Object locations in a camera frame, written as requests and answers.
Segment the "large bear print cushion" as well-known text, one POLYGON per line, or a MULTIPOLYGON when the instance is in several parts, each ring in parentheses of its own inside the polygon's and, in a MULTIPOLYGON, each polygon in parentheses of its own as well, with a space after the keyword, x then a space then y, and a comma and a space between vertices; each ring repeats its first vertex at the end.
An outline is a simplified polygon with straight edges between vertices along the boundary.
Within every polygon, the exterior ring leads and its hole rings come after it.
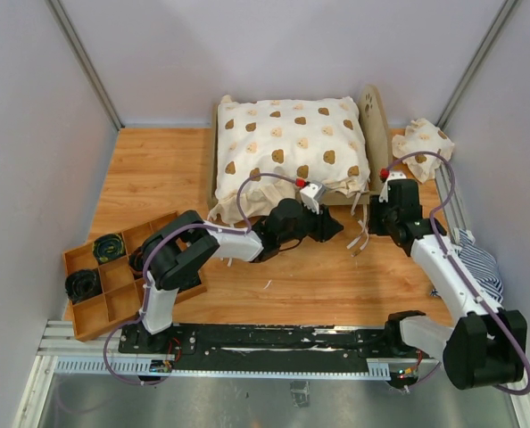
POLYGON ((225 95, 216 161, 217 202, 208 217, 229 225, 294 198, 290 179, 317 181, 354 200, 369 189, 366 140, 351 97, 239 103, 225 95))

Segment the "wooden pet bed frame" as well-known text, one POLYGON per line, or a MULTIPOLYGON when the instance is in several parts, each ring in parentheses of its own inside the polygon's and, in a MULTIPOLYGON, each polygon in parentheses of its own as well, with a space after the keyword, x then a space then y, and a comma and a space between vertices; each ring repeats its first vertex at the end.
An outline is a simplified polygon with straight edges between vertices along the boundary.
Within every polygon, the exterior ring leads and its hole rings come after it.
MULTIPOLYGON (((369 197, 379 194, 383 184, 379 178, 380 170, 393 160, 391 132, 388 127, 384 105, 378 89, 367 84, 356 101, 359 108, 359 124, 365 138, 365 151, 369 161, 368 191, 360 197, 360 204, 368 204, 369 197)), ((204 138, 204 159, 207 161, 205 174, 205 201, 209 210, 217 204, 217 152, 218 152, 218 104, 213 104, 211 113, 211 133, 204 138)))

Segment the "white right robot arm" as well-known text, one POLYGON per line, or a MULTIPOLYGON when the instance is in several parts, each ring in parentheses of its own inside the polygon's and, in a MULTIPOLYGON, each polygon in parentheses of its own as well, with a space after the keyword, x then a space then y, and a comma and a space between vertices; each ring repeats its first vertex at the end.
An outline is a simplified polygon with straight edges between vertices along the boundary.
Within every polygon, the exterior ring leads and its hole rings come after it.
POLYGON ((386 178, 369 203, 369 232, 388 236, 425 272, 450 311, 454 325, 437 324, 419 311, 392 314, 385 349, 396 357, 418 349, 441 363, 460 390, 527 380, 527 323, 517 310, 506 310, 484 290, 453 249, 442 225, 424 218, 418 183, 401 172, 386 178))

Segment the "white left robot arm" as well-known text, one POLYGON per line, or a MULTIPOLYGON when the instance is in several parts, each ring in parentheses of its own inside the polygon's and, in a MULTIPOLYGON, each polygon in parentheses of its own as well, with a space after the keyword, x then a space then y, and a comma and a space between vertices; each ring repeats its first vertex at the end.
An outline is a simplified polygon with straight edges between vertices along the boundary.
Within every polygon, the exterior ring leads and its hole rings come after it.
POLYGON ((212 224, 194 210, 184 212, 142 244, 145 300, 139 310, 143 325, 139 341, 153 353, 169 346, 178 293, 197 278, 208 260, 262 263, 277 256, 287 243, 306 238, 324 243, 343 230, 327 206, 311 210, 294 199, 279 202, 250 231, 212 224))

